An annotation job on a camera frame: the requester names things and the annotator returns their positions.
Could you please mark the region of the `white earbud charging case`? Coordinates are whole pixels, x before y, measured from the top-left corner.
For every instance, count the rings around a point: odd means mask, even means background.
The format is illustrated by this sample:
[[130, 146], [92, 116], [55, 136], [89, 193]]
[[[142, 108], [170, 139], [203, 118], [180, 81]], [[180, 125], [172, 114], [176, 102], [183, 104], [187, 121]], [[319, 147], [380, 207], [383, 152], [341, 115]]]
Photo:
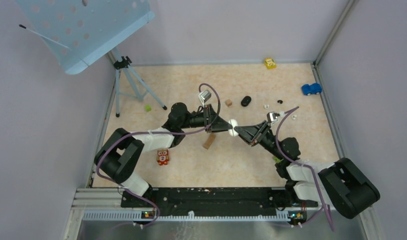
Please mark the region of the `white earbud charging case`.
[[237, 137], [239, 133], [235, 130], [235, 127], [238, 126], [238, 122], [235, 119], [230, 119], [228, 124], [230, 125], [230, 128], [228, 129], [229, 135], [232, 137]]

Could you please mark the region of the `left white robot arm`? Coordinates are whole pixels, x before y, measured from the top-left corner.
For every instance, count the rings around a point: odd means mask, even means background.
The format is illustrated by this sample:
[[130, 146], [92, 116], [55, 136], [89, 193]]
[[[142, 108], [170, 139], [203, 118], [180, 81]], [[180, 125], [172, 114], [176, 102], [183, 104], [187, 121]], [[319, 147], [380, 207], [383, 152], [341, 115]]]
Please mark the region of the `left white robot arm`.
[[234, 132], [234, 121], [225, 121], [211, 104], [189, 112], [183, 102], [172, 105], [167, 121], [157, 129], [132, 135], [124, 128], [116, 129], [95, 155], [97, 173], [104, 172], [113, 182], [133, 192], [132, 199], [140, 207], [152, 200], [150, 184], [135, 172], [142, 153], [170, 149], [185, 138], [184, 129], [201, 129], [208, 133]]

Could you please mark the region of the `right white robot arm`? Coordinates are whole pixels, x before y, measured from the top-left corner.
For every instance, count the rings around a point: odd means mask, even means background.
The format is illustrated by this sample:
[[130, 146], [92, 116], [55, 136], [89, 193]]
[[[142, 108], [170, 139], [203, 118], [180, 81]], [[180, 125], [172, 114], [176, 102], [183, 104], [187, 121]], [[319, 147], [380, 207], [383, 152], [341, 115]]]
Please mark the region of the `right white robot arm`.
[[229, 124], [231, 136], [240, 137], [252, 147], [260, 145], [276, 158], [278, 175], [290, 185], [284, 198], [291, 206], [306, 200], [318, 202], [352, 219], [381, 198], [379, 190], [349, 158], [334, 163], [304, 160], [297, 139], [278, 140], [266, 121], [239, 126], [232, 119]]

